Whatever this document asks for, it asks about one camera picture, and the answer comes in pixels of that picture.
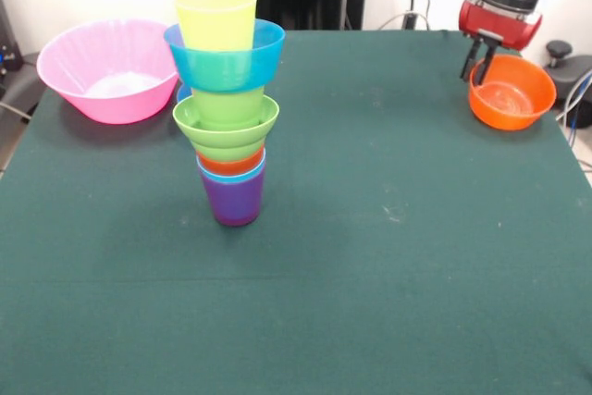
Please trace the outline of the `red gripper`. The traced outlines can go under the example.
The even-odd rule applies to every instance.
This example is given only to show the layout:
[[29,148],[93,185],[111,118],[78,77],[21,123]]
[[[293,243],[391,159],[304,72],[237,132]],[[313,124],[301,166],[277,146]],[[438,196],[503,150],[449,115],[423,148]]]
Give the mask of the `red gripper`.
[[[522,13],[494,6],[484,0],[464,0],[459,14],[459,30],[471,36],[473,43],[462,66],[460,78],[468,80],[475,66],[482,39],[486,37],[500,46],[523,50],[530,44],[542,23],[538,12]],[[487,43],[482,62],[475,67],[475,86],[483,84],[498,45]]]

